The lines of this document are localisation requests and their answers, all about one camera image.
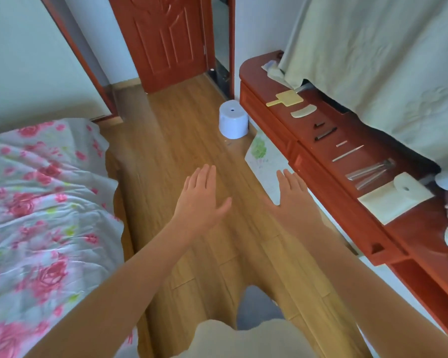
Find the person's left hand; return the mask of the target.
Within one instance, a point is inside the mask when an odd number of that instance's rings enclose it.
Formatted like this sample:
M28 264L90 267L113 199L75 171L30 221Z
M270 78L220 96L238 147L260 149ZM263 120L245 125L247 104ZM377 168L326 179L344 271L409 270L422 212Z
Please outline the person's left hand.
M182 191L172 217L172 224L187 238L196 238L213 228L223 217L216 217L218 204L216 198L216 176L214 165L209 165L209 174L205 190L197 189L198 168L189 176L190 187Z

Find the person's right hand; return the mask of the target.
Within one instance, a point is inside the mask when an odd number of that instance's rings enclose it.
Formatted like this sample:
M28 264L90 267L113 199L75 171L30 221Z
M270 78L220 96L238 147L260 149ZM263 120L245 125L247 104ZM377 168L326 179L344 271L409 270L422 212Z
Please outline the person's right hand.
M287 181L284 178L284 170L277 171L277 178L280 187L280 206L281 217L275 220L285 229L289 234L300 240L308 240L310 237L322 235L325 230L325 225L322 216L319 212L318 206L309 195L305 196L299 186L298 176L298 192L292 193L287 190ZM264 200L270 200L269 197L263 197Z

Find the person's left forearm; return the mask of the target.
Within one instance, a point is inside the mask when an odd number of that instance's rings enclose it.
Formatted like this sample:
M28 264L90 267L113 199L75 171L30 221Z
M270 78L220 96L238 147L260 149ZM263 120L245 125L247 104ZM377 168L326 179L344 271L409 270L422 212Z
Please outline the person's left forearm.
M191 219L172 219L24 358L113 358L174 265L205 229Z

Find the person's right forearm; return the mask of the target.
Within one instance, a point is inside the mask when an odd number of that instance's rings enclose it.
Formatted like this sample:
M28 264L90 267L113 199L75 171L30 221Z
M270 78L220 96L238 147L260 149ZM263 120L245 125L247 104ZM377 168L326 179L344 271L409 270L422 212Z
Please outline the person's right forearm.
M365 266L325 225L286 227L316 261L380 358L448 358L448 336Z

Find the white plastic bag green print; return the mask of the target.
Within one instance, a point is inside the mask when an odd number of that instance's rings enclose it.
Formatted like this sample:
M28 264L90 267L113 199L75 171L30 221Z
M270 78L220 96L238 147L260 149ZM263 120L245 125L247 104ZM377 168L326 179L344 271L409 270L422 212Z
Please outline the white plastic bag green print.
M283 171L284 169L288 169L290 173L294 171L289 166L287 158L263 131L257 131L245 155L245 162L247 162L269 199L275 205L279 205L280 187L276 173L278 170Z

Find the red wooden desk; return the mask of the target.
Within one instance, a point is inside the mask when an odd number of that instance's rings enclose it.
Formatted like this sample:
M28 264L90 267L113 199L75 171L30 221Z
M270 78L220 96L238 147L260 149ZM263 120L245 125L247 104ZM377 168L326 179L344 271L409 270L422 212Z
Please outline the red wooden desk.
M300 92L304 101L297 105L267 107L266 103L274 101L275 95L286 88L268 78L261 66L270 60L278 61L282 54L274 51L244 61L239 70L240 104L349 235L355 249L373 265L387 265L448 334L448 246L444 241L448 218L443 190L430 186L433 198L386 225L358 201L403 172L419 180L435 171L436 165L415 153L404 152L397 142L364 125L352 112L334 108L317 89ZM291 116L309 104L317 107L314 113L297 119ZM313 128L321 122L325 125ZM335 126L336 132L314 141ZM336 148L344 140L348 142ZM364 147L331 162L360 145ZM396 166L362 190L355 188L357 181L345 177L388 158Z

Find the long thin stick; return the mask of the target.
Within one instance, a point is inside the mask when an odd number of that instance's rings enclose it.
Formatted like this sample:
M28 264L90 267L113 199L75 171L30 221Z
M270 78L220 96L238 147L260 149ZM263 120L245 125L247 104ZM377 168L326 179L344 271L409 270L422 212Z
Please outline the long thin stick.
M358 146L358 147L356 147L356 148L354 148L354 149L352 149L352 150L350 150L350 151L348 151L348 152L345 152L344 154L342 154L342 155L336 157L335 159L333 159L331 162L332 162L332 163L337 162L337 161L339 161L339 160L345 158L346 156L351 155L352 153L358 151L359 149L361 149L361 148L363 148L363 147L364 147L364 145L360 145L360 146Z

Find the long black hair clip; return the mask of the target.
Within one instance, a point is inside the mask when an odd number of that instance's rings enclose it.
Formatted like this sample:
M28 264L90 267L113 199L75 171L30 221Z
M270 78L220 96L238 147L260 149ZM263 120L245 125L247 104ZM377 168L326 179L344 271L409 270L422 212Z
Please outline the long black hair clip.
M331 128L331 129L329 129L329 130L323 132L322 134L316 136L316 137L314 138L314 141L315 141L315 142L320 141L320 140L322 140L323 138L327 137L328 135L331 135L332 133L336 132L337 130L338 130L338 127L335 126L335 127Z

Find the cream crescent comb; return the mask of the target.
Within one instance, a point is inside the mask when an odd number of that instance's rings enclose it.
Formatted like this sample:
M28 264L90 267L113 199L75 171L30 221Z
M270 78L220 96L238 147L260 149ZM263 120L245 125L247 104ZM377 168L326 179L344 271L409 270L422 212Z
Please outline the cream crescent comb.
M317 107L315 105L309 104L302 109L292 112L291 116L296 119L303 118L305 116L308 116L308 115L314 113L316 110L317 110Z

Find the white paper sheet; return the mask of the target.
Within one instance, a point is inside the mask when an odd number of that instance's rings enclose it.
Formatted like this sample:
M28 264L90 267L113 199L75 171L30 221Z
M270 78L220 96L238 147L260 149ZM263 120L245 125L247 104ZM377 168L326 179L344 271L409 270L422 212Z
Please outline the white paper sheet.
M383 225L420 204L407 183L398 181L397 178L359 197L358 201Z

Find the yellow flat paddle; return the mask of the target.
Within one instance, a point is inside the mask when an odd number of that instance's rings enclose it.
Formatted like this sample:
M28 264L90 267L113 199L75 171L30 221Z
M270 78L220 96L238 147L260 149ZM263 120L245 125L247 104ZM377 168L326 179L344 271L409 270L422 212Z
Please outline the yellow flat paddle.
M275 100L267 102L267 107L272 107L278 104L282 104L285 107L293 106L304 101L304 99L298 95L294 90L287 90L275 95Z

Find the person's grey trouser leg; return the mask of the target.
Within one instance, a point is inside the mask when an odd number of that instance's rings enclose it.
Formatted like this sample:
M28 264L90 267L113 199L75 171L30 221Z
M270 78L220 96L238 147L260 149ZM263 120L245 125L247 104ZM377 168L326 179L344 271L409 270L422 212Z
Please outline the person's grey trouser leg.
M281 308L258 286L245 288L236 313L236 328L239 331L251 330L263 322L285 317Z

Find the crumpled white tissue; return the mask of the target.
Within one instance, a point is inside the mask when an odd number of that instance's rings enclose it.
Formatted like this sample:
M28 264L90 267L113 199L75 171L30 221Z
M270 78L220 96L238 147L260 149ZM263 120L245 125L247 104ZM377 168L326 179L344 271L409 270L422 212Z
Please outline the crumpled white tissue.
M287 89L296 89L296 87L293 87L286 82L285 75L280 70L279 63L276 60L270 60L269 62L261 66L261 68L267 73L267 77L271 80L284 85L285 87L287 87Z

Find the person's beige shirt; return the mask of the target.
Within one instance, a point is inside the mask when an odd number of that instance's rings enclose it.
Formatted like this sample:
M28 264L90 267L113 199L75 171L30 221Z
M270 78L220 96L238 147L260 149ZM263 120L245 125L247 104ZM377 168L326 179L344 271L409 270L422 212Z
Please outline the person's beige shirt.
M235 330L217 320L197 326L188 349L172 358L318 358L304 334L284 319Z

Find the red wooden door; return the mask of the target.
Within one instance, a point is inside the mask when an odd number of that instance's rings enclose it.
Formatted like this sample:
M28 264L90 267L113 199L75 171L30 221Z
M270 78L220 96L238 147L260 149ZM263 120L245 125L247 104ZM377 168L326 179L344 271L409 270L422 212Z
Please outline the red wooden door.
M214 69L211 0L109 0L147 94Z

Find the bed with floral sheet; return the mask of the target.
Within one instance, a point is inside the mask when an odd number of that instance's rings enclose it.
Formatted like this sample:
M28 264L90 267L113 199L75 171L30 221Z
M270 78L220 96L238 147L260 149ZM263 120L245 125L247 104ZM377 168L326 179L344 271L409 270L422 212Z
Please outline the bed with floral sheet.
M134 254L97 124L0 133L0 358L24 355Z

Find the cream cloth cover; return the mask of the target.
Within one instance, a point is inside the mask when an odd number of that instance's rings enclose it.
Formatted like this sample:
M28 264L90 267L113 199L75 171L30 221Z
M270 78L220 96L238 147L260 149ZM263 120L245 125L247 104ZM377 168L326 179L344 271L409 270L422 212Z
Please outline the cream cloth cover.
M448 190L448 0L308 0L279 69L438 164Z

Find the red wooden door frame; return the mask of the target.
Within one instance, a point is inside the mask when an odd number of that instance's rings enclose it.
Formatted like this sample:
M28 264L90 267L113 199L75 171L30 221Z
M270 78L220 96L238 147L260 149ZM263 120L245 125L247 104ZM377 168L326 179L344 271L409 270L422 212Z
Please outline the red wooden door frame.
M234 99L235 88L235 0L227 0L229 8L229 98Z

